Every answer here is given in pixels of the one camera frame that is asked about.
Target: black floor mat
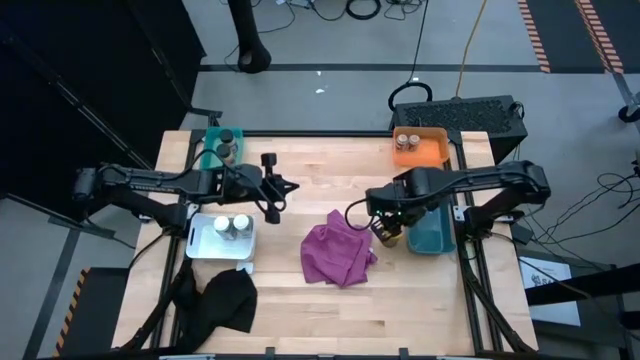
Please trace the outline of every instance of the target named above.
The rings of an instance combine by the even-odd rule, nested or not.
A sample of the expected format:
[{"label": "black floor mat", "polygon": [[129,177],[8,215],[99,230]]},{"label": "black floor mat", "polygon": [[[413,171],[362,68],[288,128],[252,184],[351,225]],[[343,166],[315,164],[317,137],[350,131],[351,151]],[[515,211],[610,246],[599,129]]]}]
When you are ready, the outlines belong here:
[{"label": "black floor mat", "polygon": [[128,269],[91,268],[82,272],[54,355],[96,354],[111,349],[128,276]]},{"label": "black floor mat", "polygon": [[625,73],[640,73],[640,1],[591,0]]},{"label": "black floor mat", "polygon": [[587,30],[586,17],[574,0],[527,0],[527,5],[551,73],[605,71],[603,59]]}]

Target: white tray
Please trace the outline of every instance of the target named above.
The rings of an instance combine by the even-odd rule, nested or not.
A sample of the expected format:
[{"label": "white tray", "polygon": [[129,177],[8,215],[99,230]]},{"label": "white tray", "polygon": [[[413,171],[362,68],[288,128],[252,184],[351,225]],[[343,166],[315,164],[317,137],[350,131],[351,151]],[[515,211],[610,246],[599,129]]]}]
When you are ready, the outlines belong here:
[{"label": "white tray", "polygon": [[[225,240],[213,228],[217,216],[223,214],[195,214],[191,219],[191,229],[185,250],[192,259],[218,259],[251,261],[256,245],[256,222],[253,216],[247,215],[251,221],[251,234],[240,236],[236,233],[233,240]],[[233,214],[224,214],[231,218]]]}]

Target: wooden tabletop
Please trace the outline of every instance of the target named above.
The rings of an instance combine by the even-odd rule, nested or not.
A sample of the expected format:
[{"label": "wooden tabletop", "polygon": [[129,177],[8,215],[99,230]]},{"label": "wooden tabletop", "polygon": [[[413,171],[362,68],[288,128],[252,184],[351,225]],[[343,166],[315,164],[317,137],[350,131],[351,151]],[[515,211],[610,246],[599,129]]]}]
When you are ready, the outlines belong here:
[{"label": "wooden tabletop", "polygon": [[[165,133],[158,170],[183,169],[189,136],[189,132]],[[463,133],[463,139],[469,167],[492,164],[486,133]],[[326,215],[334,209],[344,212],[347,205],[364,197],[365,189],[383,186],[404,170],[392,163],[390,138],[245,139],[244,162],[259,165],[260,154],[265,152],[277,153],[274,171],[301,187],[287,197],[279,225],[264,223],[254,204],[202,209],[203,213],[257,217],[252,279],[258,289],[258,308],[250,334],[217,328],[199,352],[264,353],[273,346],[280,354],[393,355],[401,347],[409,348],[412,355],[473,354],[455,253],[417,256],[404,243],[387,249],[374,239],[379,260],[369,268],[367,283],[339,289],[304,281],[300,243],[311,228],[326,223]],[[477,192],[474,200],[482,204],[492,194],[495,191]],[[150,196],[165,203],[176,201],[175,195]],[[368,220],[364,205],[354,207],[352,213],[350,219],[355,223]],[[494,232],[510,235],[506,225],[496,225]],[[157,225],[143,225],[137,249],[159,233]],[[131,271],[113,346],[129,340],[158,301],[168,248],[167,238],[142,256]],[[523,340],[537,348],[513,244],[495,237],[485,240],[484,249],[496,305]],[[181,249],[178,264],[183,253]],[[220,271],[234,267],[235,263],[195,260],[199,290]],[[491,349],[486,314],[479,303],[478,307],[484,346]],[[163,346],[169,344],[173,311],[173,306],[167,311]]]}]

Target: teal container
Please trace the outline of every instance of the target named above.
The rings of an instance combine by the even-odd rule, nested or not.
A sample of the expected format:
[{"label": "teal container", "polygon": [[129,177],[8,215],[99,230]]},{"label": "teal container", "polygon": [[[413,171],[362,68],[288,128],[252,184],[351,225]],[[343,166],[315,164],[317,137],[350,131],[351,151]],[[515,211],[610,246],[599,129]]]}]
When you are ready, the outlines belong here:
[{"label": "teal container", "polygon": [[[204,139],[204,148],[214,150],[218,147],[218,145],[222,144],[222,141],[218,138],[218,135],[222,130],[231,130],[233,133],[233,137],[236,138],[236,144],[238,145],[238,151],[235,156],[235,164],[242,164],[242,155],[244,153],[244,135],[241,128],[233,128],[233,127],[210,127],[207,129],[207,134]],[[222,162],[218,159],[217,156],[211,153],[205,153],[202,155],[202,159],[200,161],[200,169],[207,170],[211,168],[215,168],[218,166],[222,166]]]},{"label": "teal container", "polygon": [[456,249],[451,234],[449,201],[442,201],[440,207],[427,212],[408,229],[407,247],[419,255],[447,254]]}]

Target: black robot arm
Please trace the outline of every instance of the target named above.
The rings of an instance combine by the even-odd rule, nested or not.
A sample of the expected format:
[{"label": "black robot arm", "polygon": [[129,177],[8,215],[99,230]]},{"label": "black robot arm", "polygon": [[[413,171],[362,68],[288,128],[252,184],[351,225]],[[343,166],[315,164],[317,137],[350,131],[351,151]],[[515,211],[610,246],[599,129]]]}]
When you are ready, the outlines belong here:
[{"label": "black robot arm", "polygon": [[464,228],[469,237],[489,236],[497,218],[512,215],[517,219],[522,216],[514,211],[518,205],[544,204],[551,195],[544,171],[529,161],[461,171],[413,168],[384,187],[366,191],[367,212],[378,217],[371,228],[386,241],[399,235],[402,226],[412,226],[426,211],[435,210],[447,196],[496,188],[503,190],[484,205],[465,210]]},{"label": "black robot arm", "polygon": [[[188,228],[193,215],[190,205],[217,203],[218,205],[255,202],[265,214],[266,222],[280,223],[285,196],[297,189],[273,173],[275,154],[263,154],[262,170],[254,165],[221,166],[208,170],[187,169],[181,173],[150,171],[107,164],[103,167],[81,169],[73,197],[76,201],[92,200],[114,204],[135,215],[146,215],[173,235],[181,235]],[[190,204],[162,204],[136,191],[162,192],[184,195]],[[259,202],[264,201],[264,208]]]}]

